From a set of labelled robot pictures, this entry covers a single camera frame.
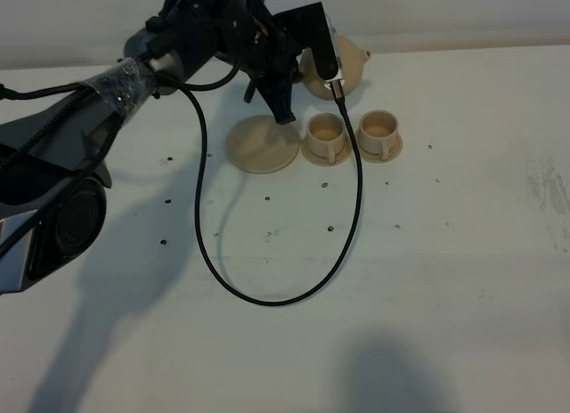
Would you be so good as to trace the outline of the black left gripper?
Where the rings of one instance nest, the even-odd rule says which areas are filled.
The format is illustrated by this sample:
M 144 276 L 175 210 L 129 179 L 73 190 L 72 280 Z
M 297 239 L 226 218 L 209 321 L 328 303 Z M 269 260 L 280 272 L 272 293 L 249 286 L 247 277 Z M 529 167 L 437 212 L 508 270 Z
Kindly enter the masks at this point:
M 277 124 L 293 122 L 292 86 L 303 79 L 298 43 L 277 26 L 265 0 L 232 0 L 231 27 L 232 49 L 249 84 L 256 86 Z

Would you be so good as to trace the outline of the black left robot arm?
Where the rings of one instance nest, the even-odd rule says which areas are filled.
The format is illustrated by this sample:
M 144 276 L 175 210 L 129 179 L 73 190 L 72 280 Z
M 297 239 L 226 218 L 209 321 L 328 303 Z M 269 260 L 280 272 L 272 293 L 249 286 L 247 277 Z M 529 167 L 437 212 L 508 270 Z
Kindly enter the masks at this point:
M 30 288 L 94 243 L 111 186 L 104 159 L 119 130 L 210 59 L 246 73 L 277 122 L 290 122 L 303 48 L 294 19 L 271 14 L 265 0 L 165 0 L 100 75 L 29 93 L 3 89 L 9 101 L 57 102 L 1 126 L 2 292 Z

